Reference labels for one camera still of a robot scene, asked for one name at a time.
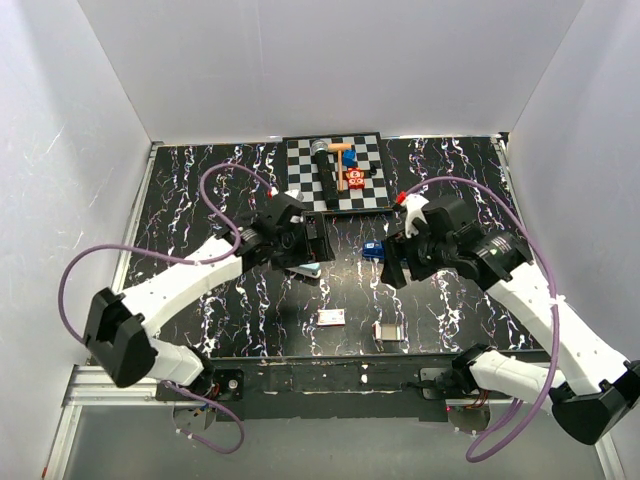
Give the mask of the light blue stapler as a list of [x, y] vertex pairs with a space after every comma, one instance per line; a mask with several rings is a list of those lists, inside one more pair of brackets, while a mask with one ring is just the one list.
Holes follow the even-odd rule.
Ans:
[[321, 266], [319, 263], [311, 263], [292, 267], [291, 272], [305, 276], [307, 278], [317, 279], [321, 276]]

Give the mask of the blue black stapler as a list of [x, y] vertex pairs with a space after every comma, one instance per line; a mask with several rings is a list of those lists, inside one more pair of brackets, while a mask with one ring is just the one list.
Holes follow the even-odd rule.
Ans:
[[380, 241], [367, 241], [362, 248], [362, 257], [369, 260], [384, 260], [385, 251]]

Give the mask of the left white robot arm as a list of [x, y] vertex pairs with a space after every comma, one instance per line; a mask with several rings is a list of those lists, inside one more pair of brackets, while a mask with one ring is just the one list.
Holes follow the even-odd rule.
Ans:
[[143, 378], [172, 382], [193, 400], [205, 398], [215, 368], [194, 347], [158, 339], [161, 328], [216, 287], [264, 264], [290, 270], [334, 260], [325, 216], [290, 193], [277, 193], [235, 227], [227, 226], [192, 255], [147, 281], [92, 299], [83, 342], [120, 388]]

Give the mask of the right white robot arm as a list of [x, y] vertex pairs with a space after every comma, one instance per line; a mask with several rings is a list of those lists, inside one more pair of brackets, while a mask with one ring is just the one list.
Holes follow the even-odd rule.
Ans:
[[487, 345], [463, 351], [427, 387], [475, 397], [495, 391], [543, 401], [574, 440], [593, 445], [639, 402], [639, 364], [607, 345], [560, 296], [529, 249], [505, 230], [484, 230], [453, 196], [429, 201], [401, 193], [403, 226], [387, 237], [381, 280], [395, 289], [453, 270], [514, 314], [557, 360], [548, 368], [509, 358]]

